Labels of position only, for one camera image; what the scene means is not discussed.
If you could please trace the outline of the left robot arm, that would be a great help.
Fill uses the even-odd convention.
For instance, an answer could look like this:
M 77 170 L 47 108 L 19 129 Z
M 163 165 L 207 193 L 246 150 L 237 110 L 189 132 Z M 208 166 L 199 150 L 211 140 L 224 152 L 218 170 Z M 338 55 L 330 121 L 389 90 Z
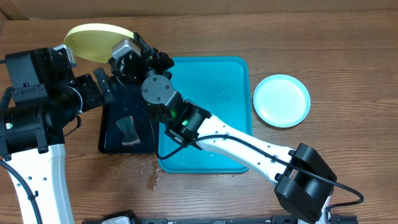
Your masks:
M 64 127 L 113 100 L 101 68 L 74 76 L 65 45 L 8 54 L 12 82 L 1 99 L 1 165 L 8 171 L 24 223 L 73 223 L 65 177 Z

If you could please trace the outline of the yellow-green plate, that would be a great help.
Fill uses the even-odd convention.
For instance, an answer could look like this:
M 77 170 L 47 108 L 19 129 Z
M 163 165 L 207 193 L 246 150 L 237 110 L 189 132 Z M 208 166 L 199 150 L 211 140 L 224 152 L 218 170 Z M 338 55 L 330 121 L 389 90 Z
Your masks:
M 111 24 L 91 23 L 72 28 L 63 43 L 78 57 L 107 63 L 113 46 L 126 38 L 133 38 L 133 32 Z

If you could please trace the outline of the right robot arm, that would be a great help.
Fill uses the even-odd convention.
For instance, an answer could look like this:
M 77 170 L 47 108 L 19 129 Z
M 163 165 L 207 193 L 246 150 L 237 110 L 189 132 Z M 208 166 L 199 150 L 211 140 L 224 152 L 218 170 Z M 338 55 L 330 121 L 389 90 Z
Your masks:
M 174 61 L 149 47 L 137 32 L 116 34 L 108 51 L 112 74 L 140 85 L 150 115 L 165 124 L 166 135 L 176 143 L 220 154 L 257 172 L 274 187 L 281 207 L 300 223 L 330 221 L 328 204 L 336 175 L 314 148 L 262 141 L 184 100 L 170 81 L 168 69 Z

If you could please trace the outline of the light blue plate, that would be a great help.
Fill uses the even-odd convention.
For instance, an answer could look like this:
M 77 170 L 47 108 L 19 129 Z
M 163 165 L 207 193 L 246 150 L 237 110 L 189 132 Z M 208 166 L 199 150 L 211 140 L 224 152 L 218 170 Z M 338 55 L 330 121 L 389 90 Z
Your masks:
M 289 75 L 276 74 L 257 85 L 253 104 L 257 115 L 268 125 L 291 128 L 307 117 L 311 98 L 301 81 Z

